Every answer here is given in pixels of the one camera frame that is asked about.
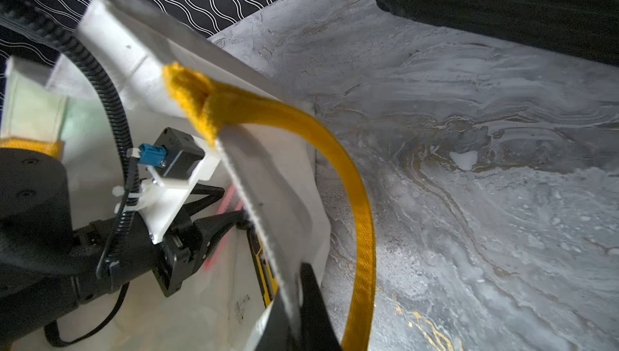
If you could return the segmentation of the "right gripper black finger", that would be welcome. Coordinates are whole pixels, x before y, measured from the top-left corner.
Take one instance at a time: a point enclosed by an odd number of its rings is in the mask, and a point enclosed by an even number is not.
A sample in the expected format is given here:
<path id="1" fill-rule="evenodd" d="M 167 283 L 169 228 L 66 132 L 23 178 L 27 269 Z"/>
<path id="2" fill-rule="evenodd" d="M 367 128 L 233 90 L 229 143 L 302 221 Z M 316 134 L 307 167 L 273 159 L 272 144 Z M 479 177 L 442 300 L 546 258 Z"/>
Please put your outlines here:
<path id="1" fill-rule="evenodd" d="M 258 329 L 254 350 L 341 349 L 312 266 L 303 262 L 300 275 L 302 303 L 299 336 L 293 335 L 293 325 L 285 313 L 283 299 L 277 296 L 268 309 L 266 323 Z"/>

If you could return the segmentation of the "pink utility knife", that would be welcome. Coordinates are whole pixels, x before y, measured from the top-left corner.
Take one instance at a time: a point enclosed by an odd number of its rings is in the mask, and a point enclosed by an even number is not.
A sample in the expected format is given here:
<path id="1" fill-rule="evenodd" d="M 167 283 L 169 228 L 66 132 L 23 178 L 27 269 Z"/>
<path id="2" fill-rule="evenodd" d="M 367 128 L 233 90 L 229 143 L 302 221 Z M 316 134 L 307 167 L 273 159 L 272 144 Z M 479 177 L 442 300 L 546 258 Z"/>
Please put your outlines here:
<path id="1" fill-rule="evenodd" d="M 225 236 L 233 226 L 232 222 L 238 223 L 242 220 L 243 206 L 244 202 L 240 199 L 236 186 L 231 184 L 225 191 L 216 213 L 216 217 L 220 218 L 221 227 L 208 242 L 205 261 L 202 265 L 204 271 L 210 270 L 216 264 L 221 252 L 221 249 L 219 249 L 220 242 L 225 240 Z"/>

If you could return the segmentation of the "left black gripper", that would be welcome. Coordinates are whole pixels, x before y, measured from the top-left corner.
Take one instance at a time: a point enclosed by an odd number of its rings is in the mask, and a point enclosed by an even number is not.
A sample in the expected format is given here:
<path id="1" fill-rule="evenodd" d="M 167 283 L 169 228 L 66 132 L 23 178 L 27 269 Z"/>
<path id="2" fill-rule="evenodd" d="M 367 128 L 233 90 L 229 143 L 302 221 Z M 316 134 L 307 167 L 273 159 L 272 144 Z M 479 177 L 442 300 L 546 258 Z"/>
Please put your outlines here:
<path id="1" fill-rule="evenodd" d="M 201 198 L 184 204 L 157 245 L 159 251 L 152 272 L 165 297 L 180 291 L 182 283 L 213 255 L 232 228 L 248 228 L 243 209 L 192 221 L 191 216 L 220 201 L 224 194 L 224 188 L 197 184 L 190 196 Z"/>

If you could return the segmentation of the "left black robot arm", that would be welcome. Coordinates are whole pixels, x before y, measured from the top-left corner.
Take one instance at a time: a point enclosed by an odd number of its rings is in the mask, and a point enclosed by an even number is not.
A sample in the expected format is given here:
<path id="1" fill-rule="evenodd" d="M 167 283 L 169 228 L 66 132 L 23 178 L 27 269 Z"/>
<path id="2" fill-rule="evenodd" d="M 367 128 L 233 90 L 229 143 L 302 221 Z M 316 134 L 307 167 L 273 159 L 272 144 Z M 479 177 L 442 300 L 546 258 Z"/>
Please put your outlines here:
<path id="1" fill-rule="evenodd" d="M 138 160 L 127 117 L 114 83 L 100 62 L 68 30 L 23 0 L 1 0 L 1 25 L 30 34 L 65 55 L 87 78 L 111 126 L 121 162 L 124 190 L 137 191 Z M 130 281 L 153 270 L 166 297 L 212 258 L 231 229 L 248 227 L 243 211 L 191 220 L 224 196 L 224 189 L 198 184 L 203 198 L 174 212 L 172 232 L 152 243 L 137 200 L 122 196 L 109 220 L 74 230 L 64 166 L 25 146 L 1 148 L 1 349 L 44 328 L 48 344 L 75 345 L 107 326 L 123 305 Z M 95 329 L 72 341 L 61 339 L 57 320 L 80 305 L 117 291 L 111 313 Z"/>

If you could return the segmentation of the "white pouch with yellow handles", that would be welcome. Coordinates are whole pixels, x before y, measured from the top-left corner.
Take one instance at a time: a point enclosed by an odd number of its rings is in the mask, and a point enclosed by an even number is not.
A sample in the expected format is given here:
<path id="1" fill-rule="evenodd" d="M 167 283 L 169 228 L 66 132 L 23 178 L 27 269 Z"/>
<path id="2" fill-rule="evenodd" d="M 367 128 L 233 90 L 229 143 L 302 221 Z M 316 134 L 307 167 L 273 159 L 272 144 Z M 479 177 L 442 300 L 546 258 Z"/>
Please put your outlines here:
<path id="1" fill-rule="evenodd" d="M 168 297 L 176 313 L 152 310 L 145 341 L 172 349 L 189 339 L 207 349 L 254 350 L 268 307 L 260 293 L 247 231 L 255 228 L 278 282 L 276 295 L 299 336 L 301 264 L 320 287 L 340 350 L 368 347 L 376 291 L 371 206 L 355 164 L 312 115 L 227 52 L 144 0 L 91 0 L 74 32 L 100 62 L 122 101 L 133 147 L 168 127 L 205 140 L 221 159 L 208 185 L 235 185 L 249 226 L 220 242 Z M 109 220 L 124 189 L 111 126 L 95 89 L 61 52 L 42 97 L 12 92 L 1 148 L 26 147 L 66 169 L 74 230 Z"/>

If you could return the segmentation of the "yellow black art knife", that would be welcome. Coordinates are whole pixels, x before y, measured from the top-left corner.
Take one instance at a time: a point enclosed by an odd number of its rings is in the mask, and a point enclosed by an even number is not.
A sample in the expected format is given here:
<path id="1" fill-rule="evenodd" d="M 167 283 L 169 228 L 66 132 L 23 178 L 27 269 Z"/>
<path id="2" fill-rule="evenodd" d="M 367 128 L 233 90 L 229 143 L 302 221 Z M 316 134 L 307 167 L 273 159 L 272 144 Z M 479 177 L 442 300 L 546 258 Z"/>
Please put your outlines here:
<path id="1" fill-rule="evenodd" d="M 268 307 L 276 298 L 279 285 L 255 228 L 250 228 L 247 231 L 247 238 L 260 293 L 264 306 Z"/>

